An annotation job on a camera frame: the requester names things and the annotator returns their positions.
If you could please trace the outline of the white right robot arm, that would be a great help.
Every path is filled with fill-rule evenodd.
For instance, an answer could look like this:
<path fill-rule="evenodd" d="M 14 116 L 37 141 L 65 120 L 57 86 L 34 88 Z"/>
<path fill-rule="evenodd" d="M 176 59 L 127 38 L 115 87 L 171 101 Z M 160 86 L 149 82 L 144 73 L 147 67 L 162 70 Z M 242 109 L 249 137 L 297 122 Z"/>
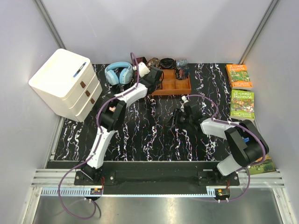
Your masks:
<path fill-rule="evenodd" d="M 204 117 L 195 108 L 196 106 L 186 105 L 175 109 L 168 123 L 175 128 L 189 127 L 228 142 L 231 154 L 219 162 L 217 170 L 212 173 L 214 183 L 223 185 L 233 172 L 265 159 L 269 146 L 252 121 L 246 119 L 242 122 L 228 122 Z"/>

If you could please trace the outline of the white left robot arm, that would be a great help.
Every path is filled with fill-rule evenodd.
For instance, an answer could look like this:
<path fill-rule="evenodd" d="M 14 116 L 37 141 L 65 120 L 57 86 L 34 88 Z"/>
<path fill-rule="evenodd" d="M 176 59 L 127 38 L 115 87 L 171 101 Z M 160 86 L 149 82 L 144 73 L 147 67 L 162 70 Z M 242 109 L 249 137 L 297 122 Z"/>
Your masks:
<path fill-rule="evenodd" d="M 163 71 L 152 67 L 150 72 L 132 87 L 115 95 L 107 95 L 97 115 L 97 134 L 92 149 L 81 166 L 85 180 L 97 184 L 101 179 L 104 156 L 115 132 L 122 126 L 127 107 L 152 94 L 160 85 Z"/>

